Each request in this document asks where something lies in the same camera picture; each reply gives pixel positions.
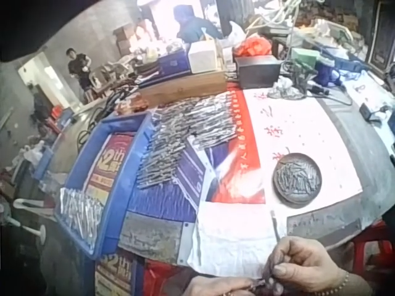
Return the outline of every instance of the person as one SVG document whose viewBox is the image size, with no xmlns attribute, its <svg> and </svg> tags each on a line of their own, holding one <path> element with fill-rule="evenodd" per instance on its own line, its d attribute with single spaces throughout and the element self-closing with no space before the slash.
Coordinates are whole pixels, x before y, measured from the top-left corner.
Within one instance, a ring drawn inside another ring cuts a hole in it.
<svg viewBox="0 0 395 296">
<path fill-rule="evenodd" d="M 89 78 L 89 67 L 92 64 L 92 60 L 86 54 L 77 54 L 73 48 L 66 50 L 66 55 L 71 60 L 68 64 L 71 77 L 78 79 L 78 82 L 84 91 L 84 96 L 86 96 L 88 102 L 93 101 L 93 95 L 91 92 L 92 83 Z"/>
<path fill-rule="evenodd" d="M 285 288 L 290 295 L 373 295 L 369 284 L 339 268 L 321 243 L 301 237 L 284 237 L 279 241 L 267 260 L 263 278 L 268 279 L 265 288 L 273 295 L 281 295 Z M 253 283 L 248 278 L 198 276 L 192 279 L 183 296 L 252 296 L 248 288 Z"/>
<path fill-rule="evenodd" d="M 221 33 L 209 20 L 195 17 L 189 5 L 177 5 L 173 9 L 174 18 L 180 24 L 177 38 L 185 43 L 198 42 L 202 39 L 204 31 L 214 39 L 222 39 Z"/>
</svg>

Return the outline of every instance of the table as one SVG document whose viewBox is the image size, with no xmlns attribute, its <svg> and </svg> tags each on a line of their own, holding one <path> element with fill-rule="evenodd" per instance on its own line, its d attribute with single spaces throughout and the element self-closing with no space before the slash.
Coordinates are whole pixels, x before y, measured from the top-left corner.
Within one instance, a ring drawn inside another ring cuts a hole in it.
<svg viewBox="0 0 395 296">
<path fill-rule="evenodd" d="M 347 100 L 341 92 L 334 92 L 333 95 L 338 99 Z M 393 182 L 395 168 L 389 161 L 390 148 L 388 146 L 392 144 L 394 137 L 388 133 L 386 125 L 380 129 L 383 133 L 379 135 L 360 116 L 356 104 L 349 107 L 321 99 L 319 103 L 337 127 L 347 146 L 363 192 L 330 207 L 290 217 L 288 219 L 288 234 L 318 239 L 328 248 L 332 248 L 356 236 L 395 204 L 395 195 L 393 194 L 395 192 L 395 183 Z M 82 117 L 85 119 L 79 119 L 76 125 L 64 131 L 65 136 L 59 143 L 58 153 L 50 165 L 52 172 L 66 173 L 70 171 L 72 163 L 77 157 L 77 149 L 74 148 L 76 136 L 84 128 L 87 118 L 89 118 L 88 114 L 83 114 Z M 148 202 L 143 202 L 141 206 L 149 208 L 151 205 Z M 168 208 L 163 208 L 162 211 L 170 212 L 172 206 L 173 204 L 169 204 Z M 174 221 L 148 216 L 138 218 L 135 216 L 133 222 L 135 227 L 141 230 L 136 233 L 137 236 L 155 235 L 155 237 L 162 239 L 162 243 L 157 247 L 168 253 L 167 256 L 163 256 L 163 252 L 156 253 L 155 250 L 152 251 L 150 245 L 142 244 L 139 250 L 142 255 L 159 261 L 185 264 L 180 261 L 171 261 L 169 258 L 174 258 L 172 253 L 175 251 L 178 253 L 188 251 L 188 242 L 185 241 L 185 238 L 193 230 L 189 223 L 174 223 Z M 182 258 L 188 254 L 178 255 L 178 258 Z"/>
</svg>

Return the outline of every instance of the wooden box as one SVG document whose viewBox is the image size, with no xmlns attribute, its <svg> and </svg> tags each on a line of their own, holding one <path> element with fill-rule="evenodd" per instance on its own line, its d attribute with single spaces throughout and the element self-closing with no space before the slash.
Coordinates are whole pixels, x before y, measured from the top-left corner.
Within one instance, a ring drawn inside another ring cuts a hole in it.
<svg viewBox="0 0 395 296">
<path fill-rule="evenodd" d="M 140 93 L 149 107 L 168 104 L 187 97 L 211 96 L 227 91 L 223 70 L 189 75 L 143 88 Z"/>
</svg>

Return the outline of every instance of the workbench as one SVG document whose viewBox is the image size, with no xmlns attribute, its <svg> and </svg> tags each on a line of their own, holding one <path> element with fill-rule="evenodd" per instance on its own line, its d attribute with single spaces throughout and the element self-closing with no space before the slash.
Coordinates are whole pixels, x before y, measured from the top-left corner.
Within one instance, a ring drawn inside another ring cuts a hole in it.
<svg viewBox="0 0 395 296">
<path fill-rule="evenodd" d="M 341 92 L 334 92 L 333 95 L 338 99 L 348 100 Z M 386 124 L 383 124 L 379 130 L 375 130 L 372 125 L 366 123 L 356 104 L 345 106 L 329 100 L 319 99 L 318 101 L 346 144 L 363 192 L 330 207 L 290 217 L 287 224 L 289 235 L 318 239 L 330 249 L 358 235 L 375 220 L 380 219 L 382 214 L 395 204 L 393 194 L 395 192 L 395 168 L 389 161 L 390 146 L 394 142 L 394 136 Z M 77 157 L 77 134 L 86 126 L 90 112 L 92 111 L 81 115 L 75 125 L 64 131 L 64 138 L 58 143 L 57 152 L 49 167 L 51 172 L 67 173 L 71 170 L 72 163 Z M 190 205 L 184 204 L 184 216 L 178 217 L 181 221 L 172 221 L 173 213 L 180 212 L 178 204 L 175 205 L 170 200 L 163 201 L 163 199 L 159 202 L 160 196 L 145 196 L 145 199 L 139 203 L 139 208 L 135 209 L 136 213 L 128 218 L 130 231 L 138 241 L 142 242 L 138 249 L 129 246 L 129 250 L 153 260 L 184 265 L 185 263 L 177 258 L 184 258 L 189 252 L 187 240 L 193 230 L 190 224 L 192 222 L 190 220 L 193 219 L 193 209 Z M 165 219 L 141 215 L 139 212 L 151 212 L 152 216 Z M 51 229 L 48 230 L 49 240 L 59 235 L 59 233 L 53 233 Z M 63 248 L 58 249 L 59 256 L 46 256 L 46 253 L 52 252 L 51 248 L 50 245 L 44 246 L 43 258 L 55 260 L 54 264 L 60 269 L 63 260 L 59 261 L 59 257 L 69 258 L 71 261 L 76 260 L 72 257 L 74 253 L 63 251 Z M 73 271 L 70 269 L 70 272 L 67 272 L 66 269 L 62 270 L 63 276 L 73 278 L 75 281 Z"/>
</svg>

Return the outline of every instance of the poster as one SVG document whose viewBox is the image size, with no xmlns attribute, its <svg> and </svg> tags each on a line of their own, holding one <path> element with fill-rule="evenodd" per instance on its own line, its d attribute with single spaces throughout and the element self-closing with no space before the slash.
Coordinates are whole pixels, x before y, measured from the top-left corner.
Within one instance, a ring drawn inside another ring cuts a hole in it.
<svg viewBox="0 0 395 296">
<path fill-rule="evenodd" d="M 133 255 L 118 250 L 112 255 L 104 255 L 96 263 L 95 294 L 96 296 L 130 296 L 131 282 L 135 272 Z"/>
<path fill-rule="evenodd" d="M 131 133 L 111 134 L 104 143 L 86 183 L 85 192 L 106 204 L 115 177 L 132 142 Z"/>
</svg>

